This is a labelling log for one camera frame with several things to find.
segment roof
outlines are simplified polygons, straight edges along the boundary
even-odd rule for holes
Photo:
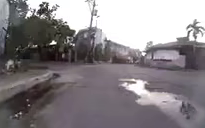
[[[165,44],[156,44],[148,48],[146,51],[151,51],[151,50],[156,50],[156,49],[176,49],[180,48],[181,46],[184,45],[195,45],[195,47],[201,47],[205,48],[205,43],[203,42],[195,42],[195,41],[187,41],[187,42],[179,42],[179,41],[174,41],[174,42],[169,42]]]

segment house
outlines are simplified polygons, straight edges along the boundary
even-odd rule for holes
[[[205,58],[205,43],[183,37],[146,49],[144,64],[168,69],[204,69],[205,60],[201,61],[202,58]]]
[[[102,31],[102,29],[95,28],[95,27],[92,28],[92,31],[95,33],[94,35],[95,47],[97,45],[102,45],[102,48],[104,49],[105,44],[106,44],[105,33]],[[83,60],[87,54],[87,51],[89,51],[89,49],[91,48],[92,41],[89,40],[90,39],[89,36],[90,36],[89,28],[86,28],[86,29],[79,30],[79,32],[74,38],[75,49],[77,52],[78,60]]]

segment vegetation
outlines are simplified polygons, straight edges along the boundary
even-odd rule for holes
[[[193,38],[194,38],[195,41],[196,41],[199,34],[200,34],[201,36],[204,35],[205,28],[202,27],[202,26],[198,26],[199,23],[200,23],[200,22],[198,22],[197,19],[195,19],[192,24],[189,24],[189,25],[187,26],[186,29],[187,29],[187,31],[188,31],[188,34],[187,34],[187,37],[188,37],[188,38],[190,37],[190,34],[192,33]]]
[[[151,46],[153,46],[153,42],[152,41],[149,41],[146,43],[146,48],[145,50],[147,50],[148,48],[150,48]]]
[[[55,18],[58,5],[51,7],[48,2],[42,2],[38,9],[27,11],[28,6],[24,6],[26,0],[11,0],[10,4],[14,7],[19,5],[22,9],[15,8],[15,11],[19,12],[18,15],[13,16],[11,14],[10,16],[6,41],[7,54],[13,54],[17,46],[26,47],[30,42],[39,47],[44,47],[55,40],[60,47],[64,43],[72,41],[75,30],[71,29],[63,19]],[[19,24],[14,22],[17,20],[14,17],[22,19],[19,20]]]

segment asphalt road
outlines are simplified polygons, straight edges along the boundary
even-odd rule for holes
[[[132,70],[137,68],[133,65],[88,65],[76,69],[72,74],[82,78],[73,87],[57,94],[50,105],[35,115],[36,127],[179,128],[159,108],[138,105],[135,94],[118,86],[120,78],[133,77]]]
[[[19,121],[2,121],[7,128],[205,128],[205,71],[168,71],[134,65],[56,66],[59,88],[44,96]],[[146,81],[128,89],[121,78]],[[145,86],[145,95],[138,86]],[[196,108],[195,119],[179,113],[181,99]]]

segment utility pole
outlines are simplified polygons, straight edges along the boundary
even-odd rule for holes
[[[97,16],[97,10],[95,9],[96,7],[96,0],[87,0],[86,2],[88,2],[89,4],[89,8],[90,8],[90,13],[91,13],[91,17],[90,17],[90,26],[89,26],[89,33],[88,33],[88,38],[89,38],[89,45],[90,45],[90,49],[88,49],[88,53],[86,56],[86,61],[89,63],[93,63],[94,62],[94,57],[93,57],[93,50],[94,50],[94,38],[95,38],[95,34],[93,33],[93,19],[94,16]]]

